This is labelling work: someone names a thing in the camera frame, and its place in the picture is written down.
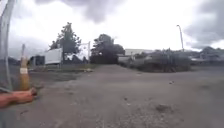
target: utility pole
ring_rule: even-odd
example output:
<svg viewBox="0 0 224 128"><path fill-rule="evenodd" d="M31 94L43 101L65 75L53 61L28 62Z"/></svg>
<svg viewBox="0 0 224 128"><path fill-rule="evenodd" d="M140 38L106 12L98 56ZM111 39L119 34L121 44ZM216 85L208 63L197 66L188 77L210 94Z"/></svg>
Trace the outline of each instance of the utility pole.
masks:
<svg viewBox="0 0 224 128"><path fill-rule="evenodd" d="M177 25L177 27L178 27L178 28L179 28L179 30L180 30L180 40L181 40L182 50L183 50L183 52L184 52L184 41L183 41L183 34L182 34L182 30L181 30L180 25Z"/></svg>

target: sign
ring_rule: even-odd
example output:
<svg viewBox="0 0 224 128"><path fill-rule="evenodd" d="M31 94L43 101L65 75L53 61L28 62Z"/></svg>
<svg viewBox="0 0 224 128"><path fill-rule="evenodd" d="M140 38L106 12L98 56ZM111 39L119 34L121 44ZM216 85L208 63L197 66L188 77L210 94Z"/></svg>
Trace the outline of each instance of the sign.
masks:
<svg viewBox="0 0 224 128"><path fill-rule="evenodd" d="M45 64L57 64L62 60L62 48L49 50L45 52Z"/></svg>

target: green tree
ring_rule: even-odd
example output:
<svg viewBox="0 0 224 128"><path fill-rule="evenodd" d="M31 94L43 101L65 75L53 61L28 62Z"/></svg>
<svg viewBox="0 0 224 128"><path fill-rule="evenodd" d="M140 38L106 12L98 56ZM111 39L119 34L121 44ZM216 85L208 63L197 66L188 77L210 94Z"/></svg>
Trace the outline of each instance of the green tree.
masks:
<svg viewBox="0 0 224 128"><path fill-rule="evenodd" d="M79 46L81 39L72 30L72 23L67 23L58 34L56 41L50 45L50 50L63 48L63 57L66 55L77 54L80 52Z"/></svg>
<svg viewBox="0 0 224 128"><path fill-rule="evenodd" d="M114 44L114 39L109 35L101 34L94 41L94 48L91 50L91 61L93 63L117 63L117 54L124 54L123 47L121 45Z"/></svg>

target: bush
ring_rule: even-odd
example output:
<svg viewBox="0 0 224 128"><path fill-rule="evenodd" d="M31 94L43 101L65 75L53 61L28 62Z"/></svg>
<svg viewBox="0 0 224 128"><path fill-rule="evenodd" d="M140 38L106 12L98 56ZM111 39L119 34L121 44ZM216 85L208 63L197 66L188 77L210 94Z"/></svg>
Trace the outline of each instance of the bush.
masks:
<svg viewBox="0 0 224 128"><path fill-rule="evenodd" d="M129 67L145 72L179 72L191 69L190 59L172 51L155 52L150 54L150 58L136 59L129 63Z"/></svg>

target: gray cloud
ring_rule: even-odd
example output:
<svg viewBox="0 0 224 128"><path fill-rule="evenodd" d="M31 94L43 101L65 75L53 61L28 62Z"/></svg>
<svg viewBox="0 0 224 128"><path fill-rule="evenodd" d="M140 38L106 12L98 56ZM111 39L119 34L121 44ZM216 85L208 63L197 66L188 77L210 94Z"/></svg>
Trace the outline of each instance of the gray cloud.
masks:
<svg viewBox="0 0 224 128"><path fill-rule="evenodd" d="M193 48L204 48L224 39L224 0L207 0L196 20L185 32L195 38Z"/></svg>
<svg viewBox="0 0 224 128"><path fill-rule="evenodd" d="M37 4L46 4L54 0L35 0ZM74 7L80 6L85 8L85 16L93 20L95 23L102 22L106 16L113 12L113 10L123 0L60 0L65 4Z"/></svg>

